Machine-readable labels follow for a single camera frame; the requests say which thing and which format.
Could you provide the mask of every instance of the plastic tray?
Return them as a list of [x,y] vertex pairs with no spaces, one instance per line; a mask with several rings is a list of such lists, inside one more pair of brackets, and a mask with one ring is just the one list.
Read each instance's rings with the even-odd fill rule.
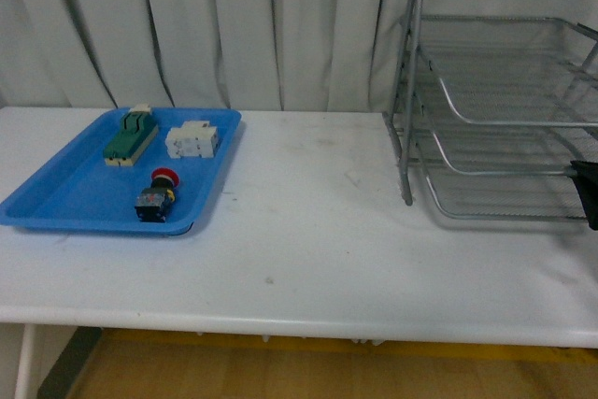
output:
[[[30,229],[179,235],[201,214],[241,114],[230,109],[154,108],[159,133],[133,167],[107,166],[104,146],[129,108],[100,116],[0,205],[0,224]],[[171,127],[210,121],[220,144],[214,158],[171,159],[164,143]],[[180,177],[177,201],[165,223],[142,222],[135,200],[159,166]]]

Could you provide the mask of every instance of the green electrical component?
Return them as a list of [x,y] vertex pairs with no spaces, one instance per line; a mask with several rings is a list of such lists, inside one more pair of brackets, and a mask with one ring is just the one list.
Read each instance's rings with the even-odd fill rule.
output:
[[133,166],[158,134],[158,123],[149,107],[134,107],[121,118],[119,133],[104,148],[107,165]]

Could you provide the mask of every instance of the table surface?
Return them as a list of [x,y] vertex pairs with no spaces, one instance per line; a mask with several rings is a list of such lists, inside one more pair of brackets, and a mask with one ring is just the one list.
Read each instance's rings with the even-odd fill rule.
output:
[[[101,109],[0,110],[4,200]],[[380,114],[243,112],[186,235],[0,226],[0,321],[598,348],[598,234],[453,221]]]

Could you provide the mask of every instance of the curtain fold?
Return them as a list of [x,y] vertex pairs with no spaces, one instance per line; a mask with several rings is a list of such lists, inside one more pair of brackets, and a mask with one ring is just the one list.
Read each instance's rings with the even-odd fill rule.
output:
[[[426,0],[549,12],[598,0]],[[0,105],[382,111],[406,0],[0,0]]]
[[228,107],[216,0],[149,0],[176,107]]
[[[73,18],[64,0],[10,0],[13,5],[19,5],[22,1],[35,33],[31,36],[31,46],[38,45],[47,63],[46,74],[53,80],[56,91],[64,93],[64,99],[73,107],[113,107],[112,102],[102,80],[99,78],[93,61],[85,49],[81,36],[73,22]],[[22,34],[22,28],[18,26],[3,30],[8,39]],[[8,60],[5,64],[14,64]],[[35,83],[39,80],[39,72],[30,70],[29,67],[21,68],[22,83],[19,87],[13,86],[11,97],[5,98],[9,105],[31,105],[31,99],[25,93],[26,85],[30,77],[35,77]],[[57,96],[52,98],[49,92],[48,98],[40,98],[42,105],[60,105],[63,99]]]

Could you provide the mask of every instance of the black object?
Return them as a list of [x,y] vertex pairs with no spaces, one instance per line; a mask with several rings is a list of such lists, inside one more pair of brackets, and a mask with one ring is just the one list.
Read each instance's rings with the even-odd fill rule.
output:
[[99,327],[79,327],[39,387],[37,399],[68,397],[101,336]]
[[598,231],[598,163],[571,161],[576,174],[571,177],[576,185],[588,225]]
[[175,202],[178,175],[169,168],[160,167],[151,174],[151,186],[141,191],[135,201],[135,211],[141,221],[164,223]]

